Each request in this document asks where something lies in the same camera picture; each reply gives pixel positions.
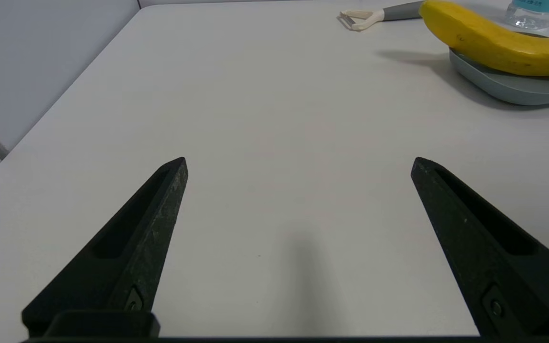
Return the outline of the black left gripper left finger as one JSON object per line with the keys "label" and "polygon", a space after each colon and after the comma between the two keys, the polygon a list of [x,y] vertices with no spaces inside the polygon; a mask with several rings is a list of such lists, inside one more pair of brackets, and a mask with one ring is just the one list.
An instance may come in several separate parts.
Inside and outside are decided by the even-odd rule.
{"label": "black left gripper left finger", "polygon": [[189,178],[163,164],[24,308],[30,334],[67,313],[151,311]]}

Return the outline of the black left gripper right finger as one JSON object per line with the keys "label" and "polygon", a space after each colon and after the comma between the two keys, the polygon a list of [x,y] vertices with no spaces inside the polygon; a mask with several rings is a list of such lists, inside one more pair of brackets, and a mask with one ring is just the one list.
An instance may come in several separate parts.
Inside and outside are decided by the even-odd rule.
{"label": "black left gripper right finger", "polygon": [[549,249],[442,165],[410,177],[481,336],[549,336]]}

